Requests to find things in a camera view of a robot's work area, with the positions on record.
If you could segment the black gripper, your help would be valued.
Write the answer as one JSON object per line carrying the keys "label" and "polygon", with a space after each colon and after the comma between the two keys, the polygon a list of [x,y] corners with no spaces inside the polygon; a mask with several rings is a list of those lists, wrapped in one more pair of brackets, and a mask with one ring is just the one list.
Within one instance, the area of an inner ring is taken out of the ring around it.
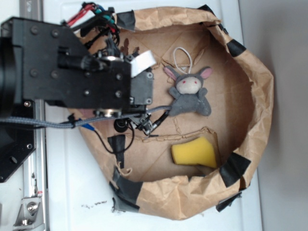
{"label": "black gripper", "polygon": [[[106,47],[97,51],[96,56],[99,59],[123,61],[130,65],[129,62],[135,58],[133,55],[125,56],[111,38],[106,39],[105,43]],[[147,68],[136,77],[131,77],[128,117],[115,120],[114,128],[117,132],[123,133],[128,129],[128,126],[132,126],[132,129],[139,129],[146,135],[151,134],[154,130],[154,123],[150,120],[151,113],[147,112],[147,106],[153,103],[153,85],[152,67]]]}

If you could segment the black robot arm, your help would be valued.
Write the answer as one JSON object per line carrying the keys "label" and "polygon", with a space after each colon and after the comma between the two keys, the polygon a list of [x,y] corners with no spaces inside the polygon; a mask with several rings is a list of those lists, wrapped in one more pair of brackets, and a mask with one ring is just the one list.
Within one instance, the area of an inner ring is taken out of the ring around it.
{"label": "black robot arm", "polygon": [[[0,123],[23,129],[75,128],[145,114],[153,102],[155,60],[150,51],[125,56],[109,28],[105,47],[94,54],[72,29],[13,17],[1,25]],[[89,119],[63,123],[14,115],[24,101],[91,109]]]}

